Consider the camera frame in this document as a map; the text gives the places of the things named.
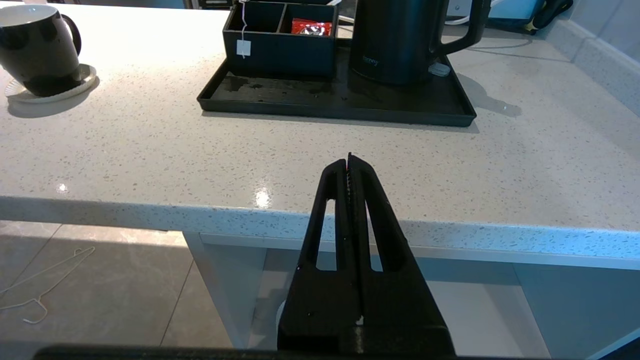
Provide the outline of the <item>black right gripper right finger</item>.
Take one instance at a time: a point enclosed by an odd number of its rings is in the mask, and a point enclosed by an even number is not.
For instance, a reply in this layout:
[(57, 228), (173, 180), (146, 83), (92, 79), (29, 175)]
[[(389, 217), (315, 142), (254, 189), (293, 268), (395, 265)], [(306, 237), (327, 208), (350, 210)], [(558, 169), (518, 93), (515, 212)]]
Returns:
[(350, 221), (364, 353), (453, 357), (450, 331), (377, 173), (349, 155)]

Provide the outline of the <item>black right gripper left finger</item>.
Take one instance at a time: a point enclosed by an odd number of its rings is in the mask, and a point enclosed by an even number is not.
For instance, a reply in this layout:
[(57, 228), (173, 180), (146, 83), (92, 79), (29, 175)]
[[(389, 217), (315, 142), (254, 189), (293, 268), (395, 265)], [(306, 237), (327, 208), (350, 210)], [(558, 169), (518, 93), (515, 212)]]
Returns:
[[(317, 267), (330, 199), (334, 200), (334, 271)], [(339, 159), (320, 176), (301, 253), (278, 322), (279, 351), (339, 353), (341, 340), (361, 317), (351, 227), (347, 162)]]

